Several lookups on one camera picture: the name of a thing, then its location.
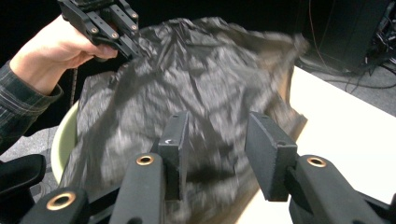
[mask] black backdrop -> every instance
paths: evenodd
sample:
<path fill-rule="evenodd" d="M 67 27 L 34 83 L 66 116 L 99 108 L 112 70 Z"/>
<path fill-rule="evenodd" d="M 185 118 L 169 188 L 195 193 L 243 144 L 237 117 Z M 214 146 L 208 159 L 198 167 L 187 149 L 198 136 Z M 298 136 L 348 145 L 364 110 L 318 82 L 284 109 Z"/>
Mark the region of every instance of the black backdrop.
<path fill-rule="evenodd" d="M 300 0 L 127 0 L 139 14 L 140 28 L 158 24 L 173 18 L 198 19 L 218 16 L 227 22 L 237 23 L 246 29 L 294 33 Z M 17 50 L 43 26 L 55 19 L 61 10 L 56 0 L 0 1 L 2 39 L 0 41 L 1 64 L 9 60 Z M 88 62 L 78 69 L 79 97 L 84 78 L 108 70 L 117 70 L 124 63 L 119 57 L 106 63 Z M 56 126 L 69 109 L 72 76 L 65 74 L 60 85 L 64 96 L 51 105 L 28 131 L 27 135 L 43 128 Z"/>

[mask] sleeve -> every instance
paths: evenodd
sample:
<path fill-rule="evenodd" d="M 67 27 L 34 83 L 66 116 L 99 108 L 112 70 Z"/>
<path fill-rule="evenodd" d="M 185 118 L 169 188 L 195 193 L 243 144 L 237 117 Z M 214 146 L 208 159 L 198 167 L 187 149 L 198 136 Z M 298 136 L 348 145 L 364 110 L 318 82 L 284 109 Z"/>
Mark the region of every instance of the sleeve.
<path fill-rule="evenodd" d="M 58 85 L 50 96 L 33 90 L 12 72 L 8 61 L 0 69 L 0 155 L 62 94 Z"/>

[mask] screw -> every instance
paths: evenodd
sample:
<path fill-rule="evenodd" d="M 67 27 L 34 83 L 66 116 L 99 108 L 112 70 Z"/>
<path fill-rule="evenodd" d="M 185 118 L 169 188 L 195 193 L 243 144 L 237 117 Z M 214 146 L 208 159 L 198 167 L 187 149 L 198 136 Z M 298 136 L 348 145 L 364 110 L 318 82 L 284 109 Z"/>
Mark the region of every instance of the screw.
<path fill-rule="evenodd" d="M 96 33 L 99 32 L 99 30 L 98 30 L 96 27 L 93 27 L 93 28 L 91 29 L 91 32 L 92 32 L 93 34 L 96 34 Z"/>

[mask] garbage bag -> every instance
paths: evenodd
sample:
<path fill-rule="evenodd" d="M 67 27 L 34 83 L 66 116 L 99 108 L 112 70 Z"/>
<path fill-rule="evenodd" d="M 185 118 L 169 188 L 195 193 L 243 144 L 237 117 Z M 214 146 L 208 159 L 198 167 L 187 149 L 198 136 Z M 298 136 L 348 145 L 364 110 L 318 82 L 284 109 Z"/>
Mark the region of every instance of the garbage bag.
<path fill-rule="evenodd" d="M 166 223 L 234 223 L 259 189 L 244 152 L 249 111 L 294 138 L 304 125 L 289 90 L 306 42 L 220 18 L 166 21 L 134 41 L 141 57 L 86 79 L 78 143 L 60 186 L 97 197 L 119 185 L 131 158 L 149 152 L 168 118 L 188 110 L 187 187 L 183 201 L 166 204 Z"/>

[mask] trash bag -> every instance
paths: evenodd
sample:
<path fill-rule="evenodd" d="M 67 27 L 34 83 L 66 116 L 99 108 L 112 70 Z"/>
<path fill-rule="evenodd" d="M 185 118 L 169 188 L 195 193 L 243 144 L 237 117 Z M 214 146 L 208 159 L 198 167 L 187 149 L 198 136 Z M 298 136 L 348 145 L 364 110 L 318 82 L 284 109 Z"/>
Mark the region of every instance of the trash bag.
<path fill-rule="evenodd" d="M 166 204 L 166 223 L 234 223 L 259 189 L 244 152 L 249 111 L 267 114 L 294 138 L 304 126 L 289 90 L 306 42 L 220 18 L 167 21 L 134 41 L 141 57 L 86 79 L 78 144 L 60 186 L 97 197 L 119 185 L 130 159 L 149 152 L 170 116 L 188 110 L 185 198 Z"/>

